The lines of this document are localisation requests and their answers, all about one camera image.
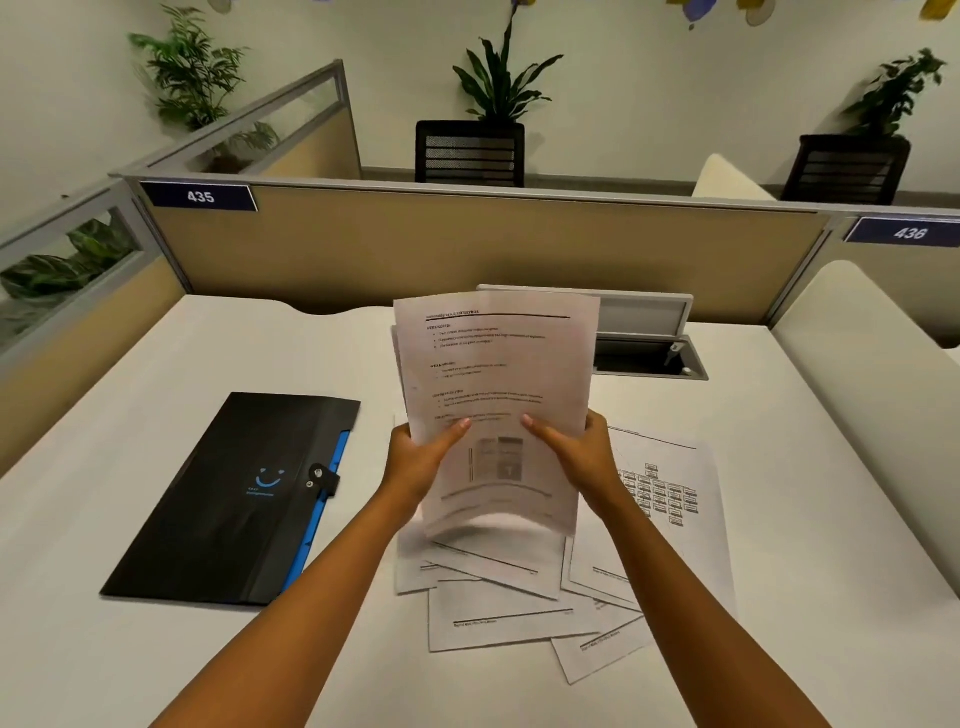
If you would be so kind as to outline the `bushy green potted plant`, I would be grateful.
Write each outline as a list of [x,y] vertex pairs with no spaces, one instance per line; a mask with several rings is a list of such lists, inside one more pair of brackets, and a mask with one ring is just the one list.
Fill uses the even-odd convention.
[[[247,46],[217,45],[203,10],[161,4],[170,26],[162,36],[130,32],[142,60],[158,120],[165,127],[196,133],[231,115],[229,102],[244,83]],[[238,174],[281,141],[268,122],[255,121],[200,152],[188,166],[199,172]]]

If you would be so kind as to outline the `broad-leaf green potted plant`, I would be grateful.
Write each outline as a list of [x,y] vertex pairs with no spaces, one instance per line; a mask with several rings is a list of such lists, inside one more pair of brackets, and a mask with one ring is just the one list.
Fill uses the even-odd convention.
[[565,56],[553,55],[538,63],[531,63],[516,75],[510,71],[514,20],[526,0],[510,0],[510,19],[504,30],[499,50],[494,44],[481,38],[484,56],[472,50],[465,51],[469,68],[452,67],[458,77],[462,92],[471,101],[466,113],[477,122],[491,125],[517,124],[536,103],[550,103],[551,97],[534,89],[534,83],[546,69],[554,67]]

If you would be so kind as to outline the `person's left hand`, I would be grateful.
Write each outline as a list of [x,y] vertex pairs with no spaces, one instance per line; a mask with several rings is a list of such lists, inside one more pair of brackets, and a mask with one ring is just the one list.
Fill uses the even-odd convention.
[[431,463],[431,441],[417,444],[407,422],[391,432],[386,468],[378,493],[385,495],[395,507],[402,525],[421,505],[442,465],[434,467]]

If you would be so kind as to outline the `blue desk number label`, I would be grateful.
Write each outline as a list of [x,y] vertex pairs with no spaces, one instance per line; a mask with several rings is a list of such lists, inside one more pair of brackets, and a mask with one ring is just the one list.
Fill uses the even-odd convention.
[[844,242],[960,249],[960,219],[864,216],[853,224]]
[[142,180],[140,187],[158,209],[258,212],[254,192],[246,184]]

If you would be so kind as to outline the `green plant behind glass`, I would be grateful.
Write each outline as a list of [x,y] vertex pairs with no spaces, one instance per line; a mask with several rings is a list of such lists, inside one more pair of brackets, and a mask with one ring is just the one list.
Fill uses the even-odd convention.
[[0,287],[13,300],[66,297],[88,287],[140,251],[117,213],[92,218],[66,233],[67,256],[35,253],[0,272]]

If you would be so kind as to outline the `beige desk partition panel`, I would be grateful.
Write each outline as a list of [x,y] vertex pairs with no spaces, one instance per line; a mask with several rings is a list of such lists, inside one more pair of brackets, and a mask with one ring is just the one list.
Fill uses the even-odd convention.
[[[761,325],[828,222],[776,202],[265,176],[124,176],[201,296],[310,313],[514,285],[691,294]],[[247,185],[258,212],[157,208],[142,181]]]

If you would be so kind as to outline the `person's right forearm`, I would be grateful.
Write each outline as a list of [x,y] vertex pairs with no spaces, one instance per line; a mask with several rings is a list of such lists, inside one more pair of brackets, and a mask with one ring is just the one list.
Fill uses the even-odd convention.
[[791,677],[721,605],[623,484],[587,503],[698,728],[832,728]]

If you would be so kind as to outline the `black mesh office chair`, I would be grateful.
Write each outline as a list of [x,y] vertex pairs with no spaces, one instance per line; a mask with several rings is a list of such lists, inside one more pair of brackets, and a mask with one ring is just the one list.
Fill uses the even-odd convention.
[[899,135],[803,135],[779,199],[892,206],[911,150],[911,143]]
[[414,180],[431,185],[525,188],[525,127],[515,122],[418,121]]

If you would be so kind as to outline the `paper sheet with organisation chart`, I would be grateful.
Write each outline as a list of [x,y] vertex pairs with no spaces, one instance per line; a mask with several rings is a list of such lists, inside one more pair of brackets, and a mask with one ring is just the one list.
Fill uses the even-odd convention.
[[[704,442],[610,425],[620,480],[656,529],[728,613],[737,613],[724,505],[713,450]],[[601,519],[583,501],[565,544],[566,584],[594,600],[638,610]]]

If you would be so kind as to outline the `printed text paper sheet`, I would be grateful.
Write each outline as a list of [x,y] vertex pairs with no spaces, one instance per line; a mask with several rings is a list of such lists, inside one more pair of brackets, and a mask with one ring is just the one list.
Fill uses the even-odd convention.
[[478,290],[396,299],[392,310],[414,443],[470,423],[422,502],[426,534],[510,515],[571,537],[579,495],[522,417],[569,436],[584,433],[600,298]]

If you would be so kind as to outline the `white curved desk divider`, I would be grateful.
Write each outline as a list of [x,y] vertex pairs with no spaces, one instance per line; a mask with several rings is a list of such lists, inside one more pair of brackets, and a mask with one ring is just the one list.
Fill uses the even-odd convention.
[[772,333],[960,597],[960,362],[849,261]]
[[706,159],[691,197],[754,202],[777,200],[720,153],[712,153]]

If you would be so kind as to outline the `small-leaf green potted plant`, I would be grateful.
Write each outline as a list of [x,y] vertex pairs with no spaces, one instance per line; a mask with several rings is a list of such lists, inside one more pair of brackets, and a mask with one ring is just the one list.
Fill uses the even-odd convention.
[[845,134],[870,139],[894,139],[904,120],[914,115],[918,97],[930,86],[939,87],[947,62],[923,48],[884,63],[862,96],[842,116],[851,120]]

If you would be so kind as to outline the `black document folder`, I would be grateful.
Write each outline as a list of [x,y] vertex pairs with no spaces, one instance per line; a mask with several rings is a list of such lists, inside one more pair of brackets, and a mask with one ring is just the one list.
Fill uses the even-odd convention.
[[231,393],[101,597],[268,606],[306,567],[360,409],[333,396]]

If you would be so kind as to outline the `glass-topped side partition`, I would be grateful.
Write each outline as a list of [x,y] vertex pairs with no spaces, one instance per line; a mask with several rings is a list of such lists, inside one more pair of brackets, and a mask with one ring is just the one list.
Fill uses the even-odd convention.
[[110,178],[0,230],[0,272],[34,254],[67,257],[66,234],[117,213],[140,250],[75,294],[12,299],[0,287],[0,478],[186,296],[136,188]]

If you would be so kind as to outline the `beige grey-framed partition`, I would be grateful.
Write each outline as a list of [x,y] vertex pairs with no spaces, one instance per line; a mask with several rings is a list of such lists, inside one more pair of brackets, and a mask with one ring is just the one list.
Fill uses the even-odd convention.
[[844,242],[860,217],[960,219],[960,209],[819,205],[827,222],[766,316],[773,327],[821,269],[848,261],[878,285],[913,321],[948,349],[960,347],[960,249]]

